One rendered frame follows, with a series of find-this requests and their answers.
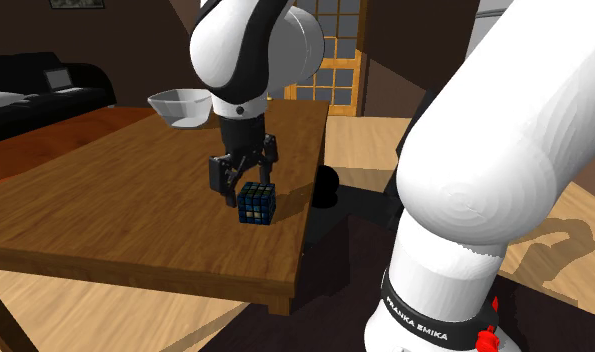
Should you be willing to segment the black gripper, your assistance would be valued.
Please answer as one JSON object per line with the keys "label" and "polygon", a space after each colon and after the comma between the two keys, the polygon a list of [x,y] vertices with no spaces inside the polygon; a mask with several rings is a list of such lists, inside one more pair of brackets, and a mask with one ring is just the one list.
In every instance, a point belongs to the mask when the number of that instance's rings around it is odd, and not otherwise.
{"label": "black gripper", "polygon": [[273,164],[278,161],[277,141],[265,132],[263,114],[248,119],[219,117],[226,155],[209,158],[210,188],[225,197],[229,207],[236,207],[235,188],[243,173],[251,167],[248,154],[263,152],[259,158],[260,182],[270,184]]}

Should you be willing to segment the dark multicoloured puzzle cube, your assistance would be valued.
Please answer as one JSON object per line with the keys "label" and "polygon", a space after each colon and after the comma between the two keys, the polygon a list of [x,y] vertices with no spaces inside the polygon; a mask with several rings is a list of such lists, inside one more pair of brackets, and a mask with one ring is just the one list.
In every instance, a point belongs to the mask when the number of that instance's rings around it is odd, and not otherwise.
{"label": "dark multicoloured puzzle cube", "polygon": [[273,183],[246,182],[237,195],[239,222],[269,225],[276,210],[275,190]]}

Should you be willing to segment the white bowl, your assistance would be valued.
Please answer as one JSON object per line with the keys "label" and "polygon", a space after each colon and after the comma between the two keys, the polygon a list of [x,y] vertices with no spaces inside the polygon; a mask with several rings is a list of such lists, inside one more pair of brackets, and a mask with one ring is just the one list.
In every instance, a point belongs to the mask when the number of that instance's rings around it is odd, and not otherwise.
{"label": "white bowl", "polygon": [[205,124],[212,109],[206,89],[171,89],[147,98],[158,115],[175,129],[193,129]]}

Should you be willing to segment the brown wooden table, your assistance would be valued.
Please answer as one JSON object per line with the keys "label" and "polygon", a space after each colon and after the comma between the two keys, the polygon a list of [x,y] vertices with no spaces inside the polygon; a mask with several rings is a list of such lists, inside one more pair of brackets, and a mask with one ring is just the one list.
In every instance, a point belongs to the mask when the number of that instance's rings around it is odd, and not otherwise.
{"label": "brown wooden table", "polygon": [[268,225],[242,223],[208,185],[218,121],[191,130],[107,111],[99,136],[76,117],[0,142],[0,269],[154,292],[225,298],[288,315],[328,106],[272,100],[278,143]]}

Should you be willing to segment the wooden door with glass panes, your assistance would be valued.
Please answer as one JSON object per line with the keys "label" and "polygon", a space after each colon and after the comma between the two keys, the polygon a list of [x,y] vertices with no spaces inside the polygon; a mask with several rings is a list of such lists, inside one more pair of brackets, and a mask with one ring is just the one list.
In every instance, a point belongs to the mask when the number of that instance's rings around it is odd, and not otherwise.
{"label": "wooden door with glass panes", "polygon": [[312,76],[287,86],[288,100],[324,100],[329,113],[356,116],[362,106],[366,55],[364,37],[368,0],[294,0],[319,21],[324,57]]}

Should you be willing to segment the black sofa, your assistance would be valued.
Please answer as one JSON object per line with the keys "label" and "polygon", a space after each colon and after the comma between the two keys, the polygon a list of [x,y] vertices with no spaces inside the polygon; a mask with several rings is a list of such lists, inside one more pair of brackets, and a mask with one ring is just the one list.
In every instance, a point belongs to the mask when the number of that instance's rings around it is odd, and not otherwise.
{"label": "black sofa", "polygon": [[116,103],[95,65],[53,52],[0,55],[0,141]]}

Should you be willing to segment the framed wall picture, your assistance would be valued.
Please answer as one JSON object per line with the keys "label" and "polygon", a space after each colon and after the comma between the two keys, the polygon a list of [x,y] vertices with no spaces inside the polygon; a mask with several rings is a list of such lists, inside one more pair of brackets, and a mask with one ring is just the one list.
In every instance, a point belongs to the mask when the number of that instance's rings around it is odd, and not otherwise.
{"label": "framed wall picture", "polygon": [[101,10],[105,8],[104,0],[49,0],[49,4],[55,10]]}

